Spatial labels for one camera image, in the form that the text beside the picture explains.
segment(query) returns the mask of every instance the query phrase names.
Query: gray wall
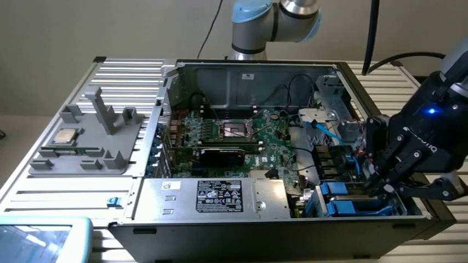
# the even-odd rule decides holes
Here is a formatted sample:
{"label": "gray wall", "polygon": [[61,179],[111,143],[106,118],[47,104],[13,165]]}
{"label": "gray wall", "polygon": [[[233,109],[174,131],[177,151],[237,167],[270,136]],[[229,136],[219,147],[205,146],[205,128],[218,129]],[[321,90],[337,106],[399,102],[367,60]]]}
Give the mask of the gray wall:
{"label": "gray wall", "polygon": [[[382,1],[375,59],[449,52],[468,34],[467,0]],[[226,0],[203,58],[230,52]],[[217,0],[0,0],[0,113],[53,115],[97,56],[194,58]],[[323,26],[307,43],[271,43],[271,59],[362,60],[371,0],[323,0]],[[409,59],[415,74],[438,60]]]}

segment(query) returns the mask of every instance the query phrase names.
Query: warning label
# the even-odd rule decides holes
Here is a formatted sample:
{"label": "warning label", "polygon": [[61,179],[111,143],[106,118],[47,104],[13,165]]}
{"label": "warning label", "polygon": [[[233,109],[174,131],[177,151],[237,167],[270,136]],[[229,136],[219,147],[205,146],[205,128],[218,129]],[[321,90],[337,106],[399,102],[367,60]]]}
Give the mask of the warning label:
{"label": "warning label", "polygon": [[242,181],[199,181],[198,212],[243,212]]}

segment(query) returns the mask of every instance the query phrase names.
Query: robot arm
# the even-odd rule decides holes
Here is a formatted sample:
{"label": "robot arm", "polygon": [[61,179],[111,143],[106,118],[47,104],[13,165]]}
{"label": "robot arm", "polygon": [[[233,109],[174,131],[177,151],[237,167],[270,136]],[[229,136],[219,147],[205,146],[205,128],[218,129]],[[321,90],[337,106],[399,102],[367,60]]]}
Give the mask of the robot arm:
{"label": "robot arm", "polygon": [[321,27],[319,0],[239,0],[233,10],[233,60],[267,59],[267,42],[301,42]]}
{"label": "robot arm", "polygon": [[[468,37],[445,58],[402,112],[367,120],[366,187],[371,196],[398,191],[403,196],[451,201],[468,195],[457,175],[468,155]],[[431,184],[414,173],[443,173]]]}

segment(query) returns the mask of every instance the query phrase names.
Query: sticker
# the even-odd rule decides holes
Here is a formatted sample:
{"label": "sticker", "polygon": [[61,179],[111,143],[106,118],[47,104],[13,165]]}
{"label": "sticker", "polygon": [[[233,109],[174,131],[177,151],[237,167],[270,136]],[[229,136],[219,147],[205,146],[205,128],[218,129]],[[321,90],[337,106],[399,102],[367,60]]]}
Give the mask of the sticker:
{"label": "sticker", "polygon": [[253,80],[255,78],[255,74],[243,74],[243,79]]}
{"label": "sticker", "polygon": [[181,189],[181,181],[166,181],[162,185],[163,190],[179,190]]}
{"label": "sticker", "polygon": [[243,182],[199,181],[197,209],[199,213],[243,212]]}

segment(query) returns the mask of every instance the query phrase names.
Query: metal grating table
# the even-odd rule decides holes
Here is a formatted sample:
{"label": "metal grating table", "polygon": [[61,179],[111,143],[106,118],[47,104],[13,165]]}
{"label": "metal grating table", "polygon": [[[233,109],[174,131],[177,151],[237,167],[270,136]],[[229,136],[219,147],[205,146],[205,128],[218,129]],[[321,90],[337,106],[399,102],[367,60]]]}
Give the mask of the metal grating table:
{"label": "metal grating table", "polygon": [[[419,83],[403,67],[385,65],[370,76],[361,76],[362,62],[349,61],[349,64],[382,113],[394,115],[409,101]],[[122,111],[126,106],[133,106],[138,108],[141,113],[146,114],[131,157],[134,164],[123,175],[113,177],[98,175],[47,177],[29,174],[27,163],[35,157],[35,150],[53,136],[51,131],[59,122],[59,116],[57,115],[0,190],[2,212],[10,214],[83,215],[93,219],[95,231],[91,262],[135,262],[106,229],[109,222],[125,215],[129,202],[123,202],[125,207],[122,209],[109,208],[107,199],[115,196],[123,197],[123,200],[129,201],[133,186],[139,184],[138,180],[141,179],[133,178],[133,167],[138,165],[138,150],[143,143],[158,90],[163,84],[165,68],[171,66],[174,66],[173,60],[107,59],[105,63],[94,64],[90,68],[66,101],[66,104],[79,104],[85,112],[94,112],[91,102],[83,96],[83,87],[99,85],[103,88],[105,102],[114,106],[117,112]],[[468,183],[468,165],[465,165],[461,169],[461,175]],[[434,180],[438,175],[427,175],[427,177]],[[450,202],[447,205],[459,223],[433,239],[407,242],[381,260],[322,262],[468,262],[468,197]]]}

